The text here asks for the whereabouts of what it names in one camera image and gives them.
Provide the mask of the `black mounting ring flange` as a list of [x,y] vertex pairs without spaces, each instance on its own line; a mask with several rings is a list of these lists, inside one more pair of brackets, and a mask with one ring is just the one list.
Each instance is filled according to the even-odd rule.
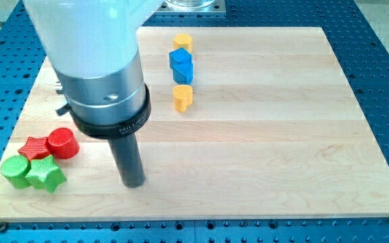
[[129,136],[142,128],[151,114],[151,99],[148,86],[145,84],[145,101],[139,111],[127,120],[120,123],[102,126],[90,124],[80,119],[72,110],[69,110],[76,127],[87,136],[102,140],[115,140]]

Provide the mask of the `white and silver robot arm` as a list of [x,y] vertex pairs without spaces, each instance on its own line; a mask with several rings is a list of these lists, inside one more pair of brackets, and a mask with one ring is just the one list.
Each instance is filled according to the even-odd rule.
[[87,136],[107,140],[123,183],[142,185],[135,133],[151,114],[136,31],[161,0],[24,0],[68,111]]

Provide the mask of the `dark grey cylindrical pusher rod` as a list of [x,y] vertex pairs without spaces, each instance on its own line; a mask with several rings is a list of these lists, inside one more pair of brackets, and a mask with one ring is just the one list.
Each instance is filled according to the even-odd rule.
[[123,184],[129,188],[141,186],[145,173],[135,134],[108,140],[108,143]]

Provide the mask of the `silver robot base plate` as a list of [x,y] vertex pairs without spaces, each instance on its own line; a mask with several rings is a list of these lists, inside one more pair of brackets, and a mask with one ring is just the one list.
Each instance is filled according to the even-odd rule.
[[165,0],[159,9],[167,14],[225,14],[225,0]]

